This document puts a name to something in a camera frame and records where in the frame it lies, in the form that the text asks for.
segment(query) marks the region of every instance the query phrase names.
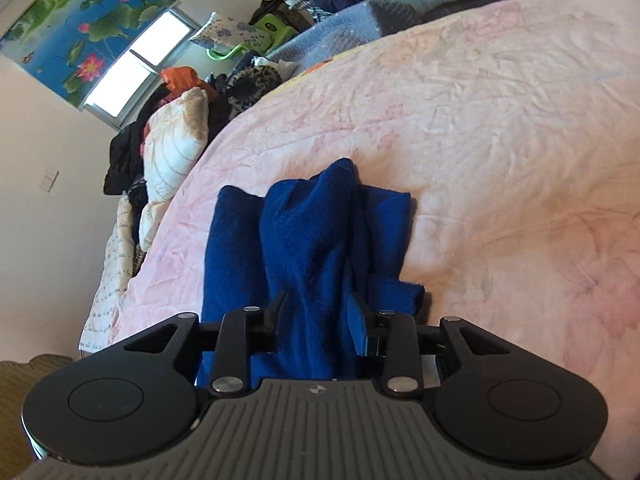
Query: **pink bedsheet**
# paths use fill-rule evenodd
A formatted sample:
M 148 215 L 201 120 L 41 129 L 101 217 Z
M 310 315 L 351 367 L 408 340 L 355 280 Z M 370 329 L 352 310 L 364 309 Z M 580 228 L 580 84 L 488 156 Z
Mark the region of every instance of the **pink bedsheet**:
M 265 97 L 206 151 L 114 319 L 199 312 L 218 190 L 342 156 L 417 200 L 401 279 L 592 381 L 594 460 L 640 472 L 640 0 L 510 0 L 368 44 Z

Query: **window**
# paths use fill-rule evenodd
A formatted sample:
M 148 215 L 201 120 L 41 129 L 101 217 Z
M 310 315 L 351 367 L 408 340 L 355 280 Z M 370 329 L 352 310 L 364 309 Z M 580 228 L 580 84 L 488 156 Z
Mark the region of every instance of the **window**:
M 110 125 L 121 127 L 193 31 L 193 25 L 175 9 L 159 16 L 111 65 L 87 96 L 85 107 Z

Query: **window frame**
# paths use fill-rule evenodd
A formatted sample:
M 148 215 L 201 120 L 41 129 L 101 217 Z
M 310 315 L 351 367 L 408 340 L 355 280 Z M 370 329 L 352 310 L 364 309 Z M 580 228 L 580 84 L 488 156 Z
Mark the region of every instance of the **window frame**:
M 156 19 L 149 24 L 149 27 L 153 25 L 161 16 L 164 16 L 167 12 L 172 13 L 172 15 L 174 15 L 178 20 L 187 25 L 187 27 L 189 27 L 190 29 L 190 32 L 188 32 L 185 35 L 184 39 L 178 42 L 178 44 L 176 44 L 175 47 L 169 51 L 169 53 L 158 65 L 154 65 L 153 63 L 149 62 L 139 53 L 132 50 L 131 47 L 127 47 L 120 54 L 120 56 L 118 56 L 118 59 L 114 62 L 114 64 L 118 62 L 121 56 L 123 56 L 127 52 L 130 52 L 150 70 L 149 76 L 138 87 L 129 101 L 127 101 L 127 103 L 122 107 L 122 110 L 120 111 L 118 116 L 114 117 L 110 113 L 100 108 L 98 105 L 88 104 L 87 102 L 82 102 L 80 110 L 88 111 L 91 115 L 97 117 L 103 123 L 108 124 L 111 128 L 118 131 L 124 126 L 124 124 L 127 124 L 132 120 L 133 114 L 138 111 L 138 108 L 142 104 L 142 101 L 158 87 L 158 84 L 160 83 L 160 71 L 169 66 L 172 66 L 180 58 L 180 56 L 184 54 L 184 51 L 189 46 L 188 38 L 200 28 L 200 25 L 196 21 L 192 20 L 189 16 L 187 16 L 184 12 L 182 12 L 175 6 L 169 7 L 167 10 L 165 10 L 165 12 L 162 12 L 161 14 L 156 16 Z

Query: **black circular pad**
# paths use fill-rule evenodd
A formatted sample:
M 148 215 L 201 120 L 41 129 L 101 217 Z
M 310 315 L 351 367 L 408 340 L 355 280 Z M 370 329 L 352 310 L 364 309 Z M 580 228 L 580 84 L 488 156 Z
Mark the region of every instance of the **black circular pad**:
M 602 396 L 575 374 L 528 355 L 468 357 L 435 394 L 440 427 L 467 449 L 514 466 L 588 456 L 607 422 Z
M 45 377 L 22 416 L 47 452 L 79 465 L 113 465 L 153 455 L 196 418 L 193 385 L 162 354 L 105 351 Z
M 503 416 L 532 422 L 554 416 L 562 399 L 551 386 L 537 381 L 515 380 L 504 381 L 491 388 L 489 404 Z
M 96 379 L 78 386 L 69 396 L 69 407 L 77 416 L 93 422 L 113 422 L 135 412 L 145 394 L 123 379 Z

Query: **white pillow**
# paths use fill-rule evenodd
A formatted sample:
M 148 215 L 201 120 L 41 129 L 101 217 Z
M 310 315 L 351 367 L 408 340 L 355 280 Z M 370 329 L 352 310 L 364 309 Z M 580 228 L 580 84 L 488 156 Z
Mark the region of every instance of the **white pillow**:
M 228 54 L 239 44 L 245 44 L 251 50 L 266 52 L 271 46 L 268 33 L 245 22 L 237 22 L 233 18 L 214 12 L 209 21 L 189 38 L 204 48 L 215 50 L 218 54 Z
M 209 100 L 200 88 L 186 91 L 151 116 L 143 156 L 149 203 L 175 196 L 204 150 L 208 120 Z
M 160 227 L 160 222 L 166 210 L 169 209 L 171 199 L 159 204 L 147 204 L 142 210 L 140 217 L 140 227 L 138 234 L 140 235 L 140 249 L 143 253 L 147 253 L 151 248 L 151 244 L 156 238 L 156 233 Z

